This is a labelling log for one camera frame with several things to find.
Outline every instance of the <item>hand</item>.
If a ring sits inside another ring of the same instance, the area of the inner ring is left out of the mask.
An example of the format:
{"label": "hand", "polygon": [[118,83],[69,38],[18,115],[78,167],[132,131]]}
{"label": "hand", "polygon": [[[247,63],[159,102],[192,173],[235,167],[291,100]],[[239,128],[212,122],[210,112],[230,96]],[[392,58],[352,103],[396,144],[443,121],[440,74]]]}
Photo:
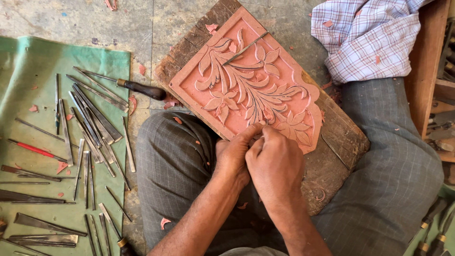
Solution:
{"label": "hand", "polygon": [[289,210],[292,205],[306,205],[300,186],[305,161],[294,140],[266,126],[264,136],[246,154],[254,186],[270,217]]}
{"label": "hand", "polygon": [[231,141],[220,140],[216,144],[217,166],[212,179],[233,179],[242,190],[250,181],[245,154],[248,144],[254,136],[261,134],[265,121],[254,123],[242,133],[237,134]]}

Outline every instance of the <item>red-handled tool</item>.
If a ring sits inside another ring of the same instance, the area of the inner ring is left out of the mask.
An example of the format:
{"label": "red-handled tool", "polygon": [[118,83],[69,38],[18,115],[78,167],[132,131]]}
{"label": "red-handled tool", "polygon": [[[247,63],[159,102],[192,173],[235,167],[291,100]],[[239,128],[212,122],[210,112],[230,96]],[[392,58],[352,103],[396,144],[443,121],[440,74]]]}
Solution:
{"label": "red-handled tool", "polygon": [[26,148],[26,149],[28,149],[28,150],[30,150],[30,151],[33,151],[33,152],[42,154],[42,155],[44,155],[44,156],[47,156],[47,157],[50,157],[50,158],[53,158],[53,159],[57,159],[57,160],[59,160],[60,162],[68,163],[68,161],[66,161],[65,159],[60,158],[60,157],[58,157],[58,156],[54,156],[53,154],[51,154],[51,153],[49,153],[49,152],[46,152],[46,151],[44,151],[44,150],[42,150],[42,149],[35,148],[35,147],[33,147],[33,146],[27,145],[27,144],[22,143],[22,142],[19,142],[19,141],[15,141],[15,140],[10,139],[10,138],[8,139],[8,141],[11,142],[11,143],[16,144],[16,145],[18,145],[18,146],[21,146],[21,147],[23,147],[23,148]]}

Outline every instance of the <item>gray checked trousers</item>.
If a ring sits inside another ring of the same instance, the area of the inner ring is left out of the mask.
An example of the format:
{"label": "gray checked trousers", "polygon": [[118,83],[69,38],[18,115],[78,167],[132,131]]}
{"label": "gray checked trousers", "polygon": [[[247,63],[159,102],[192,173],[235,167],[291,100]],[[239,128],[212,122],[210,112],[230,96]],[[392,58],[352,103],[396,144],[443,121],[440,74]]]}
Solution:
{"label": "gray checked trousers", "polygon": [[[343,110],[371,148],[330,203],[312,217],[334,256],[403,255],[442,185],[441,161],[417,133],[403,84],[399,77],[350,82],[342,88]],[[179,222],[210,180],[217,138],[185,113],[163,111],[141,126],[137,180],[149,248]],[[251,182],[238,206],[244,202],[248,207],[233,209],[206,255],[244,246],[287,252]],[[165,230],[160,226],[163,217],[172,221]]]}

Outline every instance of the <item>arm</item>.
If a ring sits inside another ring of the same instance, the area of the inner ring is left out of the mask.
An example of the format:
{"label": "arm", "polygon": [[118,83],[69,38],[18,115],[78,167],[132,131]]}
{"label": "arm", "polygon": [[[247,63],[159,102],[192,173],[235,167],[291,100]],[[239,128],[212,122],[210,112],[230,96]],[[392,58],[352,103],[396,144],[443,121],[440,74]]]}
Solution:
{"label": "arm", "polygon": [[246,154],[248,170],[289,255],[331,256],[307,213],[300,186],[305,167],[302,150],[270,126]]}
{"label": "arm", "polygon": [[261,133],[264,124],[250,125],[232,141],[217,143],[217,166],[209,183],[178,224],[147,256],[204,254],[250,180],[245,154],[248,143]]}

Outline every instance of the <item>carved flower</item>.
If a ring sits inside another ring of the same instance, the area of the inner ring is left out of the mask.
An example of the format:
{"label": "carved flower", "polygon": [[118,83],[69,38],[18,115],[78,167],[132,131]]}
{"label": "carved flower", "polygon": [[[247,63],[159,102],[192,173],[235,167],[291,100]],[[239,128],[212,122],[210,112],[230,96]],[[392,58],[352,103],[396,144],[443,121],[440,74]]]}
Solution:
{"label": "carved flower", "polygon": [[289,139],[296,140],[299,144],[311,145],[311,139],[305,132],[311,126],[302,123],[305,113],[306,109],[294,116],[292,111],[289,111],[286,122],[280,123],[276,129]]}
{"label": "carved flower", "polygon": [[264,62],[264,71],[269,74],[276,76],[277,78],[280,78],[280,72],[278,71],[277,67],[272,64],[280,55],[280,48],[274,50],[274,51],[269,51],[267,54],[265,54],[264,47],[259,44],[256,45],[256,52],[254,53],[254,56],[256,59],[261,62]]}
{"label": "carved flower", "polygon": [[203,107],[205,110],[217,110],[216,115],[220,119],[220,121],[223,123],[226,121],[228,115],[229,115],[229,109],[232,110],[239,110],[237,107],[237,104],[235,101],[232,99],[236,96],[236,92],[228,92],[226,94],[223,94],[220,91],[210,91],[210,94],[214,97],[211,99],[207,105]]}

